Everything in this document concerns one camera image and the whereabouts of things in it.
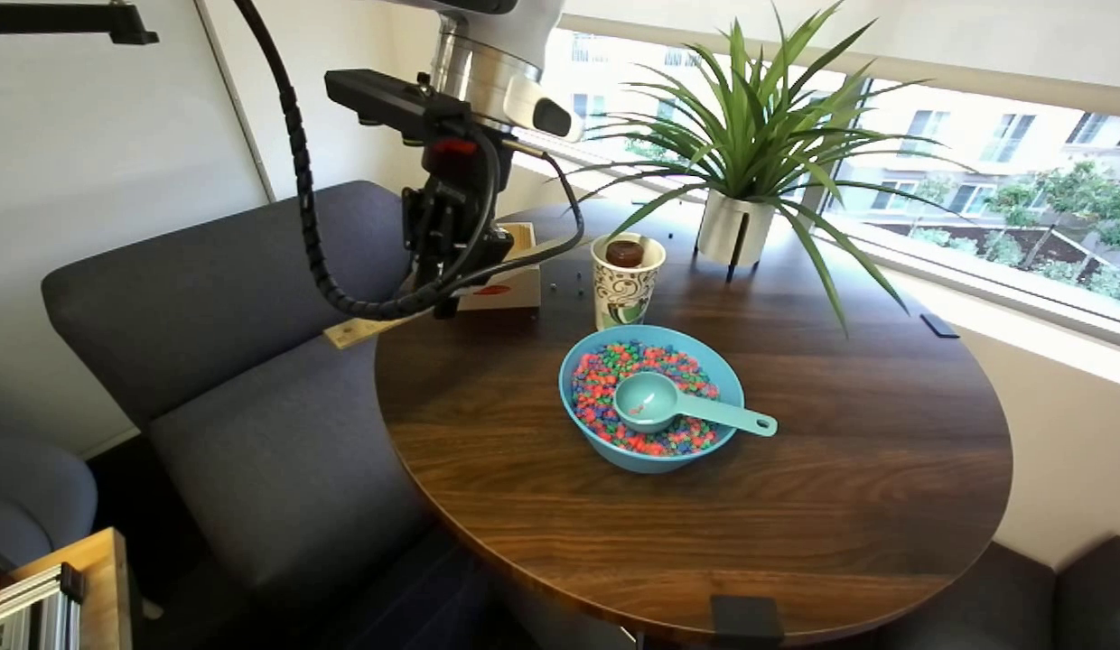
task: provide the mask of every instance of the floor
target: floor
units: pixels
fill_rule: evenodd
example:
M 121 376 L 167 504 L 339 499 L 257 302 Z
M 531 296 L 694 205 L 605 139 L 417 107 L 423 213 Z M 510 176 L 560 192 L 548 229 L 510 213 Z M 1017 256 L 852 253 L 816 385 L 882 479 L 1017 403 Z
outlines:
M 173 494 L 173 482 L 161 475 L 151 446 L 142 438 L 91 458 L 91 468 L 101 491 L 97 526 L 119 526 L 125 534 L 125 557 L 138 593 L 148 603 L 161 606 L 161 615 L 145 606 L 145 615 L 138 616 L 142 650 L 295 647 L 284 641 L 277 624 L 260 616 L 209 560 L 201 534 L 193 529 L 192 515 Z M 476 622 L 476 628 L 476 639 L 445 639 L 437 650 L 540 650 L 501 603 L 496 603 Z M 820 650 L 869 650 L 869 639 L 833 641 Z

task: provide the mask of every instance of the cereal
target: cereal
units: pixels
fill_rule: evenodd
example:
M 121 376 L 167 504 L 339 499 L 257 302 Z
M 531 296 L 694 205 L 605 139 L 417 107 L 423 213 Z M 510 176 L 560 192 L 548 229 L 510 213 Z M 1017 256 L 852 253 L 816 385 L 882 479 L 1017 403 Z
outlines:
M 629 446 L 634 454 L 697 454 L 720 429 L 702 420 L 672 420 L 666 432 L 634 432 L 614 411 L 614 391 L 631 371 L 662 371 L 682 394 L 720 397 L 702 365 L 675 347 L 644 347 L 634 338 L 603 344 L 573 365 L 572 411 L 605 442 Z

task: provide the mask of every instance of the teal spoon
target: teal spoon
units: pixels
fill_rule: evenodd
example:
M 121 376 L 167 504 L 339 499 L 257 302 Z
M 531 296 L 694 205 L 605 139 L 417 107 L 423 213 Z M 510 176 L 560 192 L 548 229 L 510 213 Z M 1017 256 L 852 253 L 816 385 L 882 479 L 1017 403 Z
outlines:
M 753 432 L 753 438 L 774 438 L 775 432 L 775 420 L 774 415 L 746 411 L 746 409 L 738 409 L 738 403 L 727 403 L 727 400 L 708 400 L 708 397 L 682 394 L 662 371 L 634 371 L 634 376 L 629 376 L 616 385 L 616 394 L 614 394 L 614 409 L 626 420 L 626 427 L 639 429 L 639 432 L 662 432 L 662 429 L 669 429 L 669 421 L 675 415 L 732 427 L 732 429 L 743 429 L 743 432 Z

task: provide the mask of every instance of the dark wooden tabletop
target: dark wooden tabletop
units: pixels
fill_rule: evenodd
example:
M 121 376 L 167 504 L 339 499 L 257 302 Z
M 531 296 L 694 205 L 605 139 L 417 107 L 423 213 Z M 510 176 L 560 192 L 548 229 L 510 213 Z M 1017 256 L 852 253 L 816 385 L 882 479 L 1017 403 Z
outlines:
M 560 210 L 528 213 L 563 229 Z M 586 205 L 587 235 L 616 205 Z M 379 403 L 433 507 L 557 603 L 650 635 L 714 635 L 711 597 L 774 603 L 782 641 L 840 639 L 958 581 L 1004 511 L 999 403 L 959 338 L 899 309 L 832 253 L 849 334 L 786 223 L 753 273 L 669 246 L 650 323 L 720 351 L 774 440 L 732 438 L 662 475 L 605 467 L 566 421 L 557 367 L 591 331 L 586 246 L 545 262 L 540 309 L 423 318 L 379 338 Z

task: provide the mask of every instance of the white pot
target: white pot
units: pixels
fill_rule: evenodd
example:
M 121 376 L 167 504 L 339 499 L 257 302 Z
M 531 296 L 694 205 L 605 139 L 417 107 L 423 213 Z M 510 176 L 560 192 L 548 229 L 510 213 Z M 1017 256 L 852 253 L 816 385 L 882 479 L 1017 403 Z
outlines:
M 708 192 L 697 227 L 697 256 L 711 262 L 731 262 L 731 270 L 752 268 L 753 259 L 761 259 L 774 217 L 774 205 Z

